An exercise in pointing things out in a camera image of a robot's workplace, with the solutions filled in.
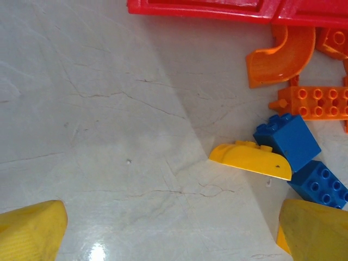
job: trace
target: blue brick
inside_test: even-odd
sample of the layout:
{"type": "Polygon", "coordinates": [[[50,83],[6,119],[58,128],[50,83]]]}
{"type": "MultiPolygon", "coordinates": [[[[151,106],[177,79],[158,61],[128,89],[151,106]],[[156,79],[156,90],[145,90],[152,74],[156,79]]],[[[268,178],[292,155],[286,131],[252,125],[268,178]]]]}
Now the blue brick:
{"type": "Polygon", "coordinates": [[[348,202],[347,188],[321,161],[310,161],[288,183],[307,201],[340,209],[348,202]]]}
{"type": "Polygon", "coordinates": [[[308,164],[321,149],[300,115],[284,114],[270,117],[254,133],[258,145],[267,145],[285,157],[296,172],[308,164]]]}

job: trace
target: red toy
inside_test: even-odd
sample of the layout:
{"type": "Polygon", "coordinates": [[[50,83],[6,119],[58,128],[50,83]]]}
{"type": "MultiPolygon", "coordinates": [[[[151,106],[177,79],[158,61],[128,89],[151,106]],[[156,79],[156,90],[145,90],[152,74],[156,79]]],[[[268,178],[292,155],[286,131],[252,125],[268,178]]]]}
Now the red toy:
{"type": "Polygon", "coordinates": [[[131,14],[348,29],[347,0],[128,0],[131,14]]]}

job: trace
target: blue building block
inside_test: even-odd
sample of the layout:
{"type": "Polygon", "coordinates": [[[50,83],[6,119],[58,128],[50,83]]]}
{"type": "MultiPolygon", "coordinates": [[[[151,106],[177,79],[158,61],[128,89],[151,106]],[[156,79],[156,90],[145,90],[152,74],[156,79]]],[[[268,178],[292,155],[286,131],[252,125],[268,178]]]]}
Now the blue building block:
{"type": "Polygon", "coordinates": [[[269,118],[267,125],[259,125],[253,136],[258,145],[270,146],[273,152],[285,157],[294,172],[321,152],[300,115],[274,115],[269,118]]]}
{"type": "Polygon", "coordinates": [[[288,183],[307,201],[340,209],[348,202],[348,189],[321,161],[311,160],[288,183]]]}

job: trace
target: tile floor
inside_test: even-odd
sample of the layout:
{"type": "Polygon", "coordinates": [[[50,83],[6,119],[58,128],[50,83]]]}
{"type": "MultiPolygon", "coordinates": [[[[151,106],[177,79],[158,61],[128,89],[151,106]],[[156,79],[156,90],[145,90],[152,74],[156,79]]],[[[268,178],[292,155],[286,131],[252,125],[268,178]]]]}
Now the tile floor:
{"type": "MultiPolygon", "coordinates": [[[[129,15],[121,0],[0,4],[0,212],[60,199],[58,261],[290,261],[274,243],[284,181],[207,160],[252,138],[285,84],[250,90],[269,26],[129,15]]],[[[316,52],[303,84],[340,85],[316,52]]],[[[340,122],[308,124],[348,185],[340,122]]]]}

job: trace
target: toy building block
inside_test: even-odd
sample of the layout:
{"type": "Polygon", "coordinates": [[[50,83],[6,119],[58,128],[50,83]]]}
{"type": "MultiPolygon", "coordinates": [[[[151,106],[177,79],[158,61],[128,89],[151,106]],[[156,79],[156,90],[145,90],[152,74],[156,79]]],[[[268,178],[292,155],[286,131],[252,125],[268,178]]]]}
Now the toy building block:
{"type": "Polygon", "coordinates": [[[323,28],[315,47],[331,58],[348,59],[348,30],[323,28]]]}
{"type": "Polygon", "coordinates": [[[288,246],[287,240],[285,239],[284,231],[281,225],[279,225],[278,235],[277,235],[277,245],[283,249],[286,253],[291,254],[290,248],[288,246]]]}
{"type": "Polygon", "coordinates": [[[339,209],[348,202],[347,188],[321,161],[312,160],[288,183],[307,201],[339,209]]]}
{"type": "Polygon", "coordinates": [[[246,57],[249,87],[285,82],[299,74],[312,57],[314,27],[272,26],[276,47],[258,49],[246,57]]]}
{"type": "Polygon", "coordinates": [[[213,149],[210,160],[271,177],[291,180],[291,167],[281,155],[272,153],[269,146],[257,146],[251,141],[236,141],[213,149]]]}
{"type": "Polygon", "coordinates": [[[285,200],[279,222],[294,261],[348,259],[347,211],[285,200]]]}
{"type": "Polygon", "coordinates": [[[258,145],[270,146],[285,157],[295,172],[321,152],[300,115],[274,115],[268,124],[259,125],[253,136],[258,145]]]}
{"type": "Polygon", "coordinates": [[[0,260],[54,261],[67,226],[62,201],[0,214],[0,260]]]}
{"type": "Polygon", "coordinates": [[[348,120],[348,86],[290,86],[278,91],[269,108],[308,120],[348,120]]]}

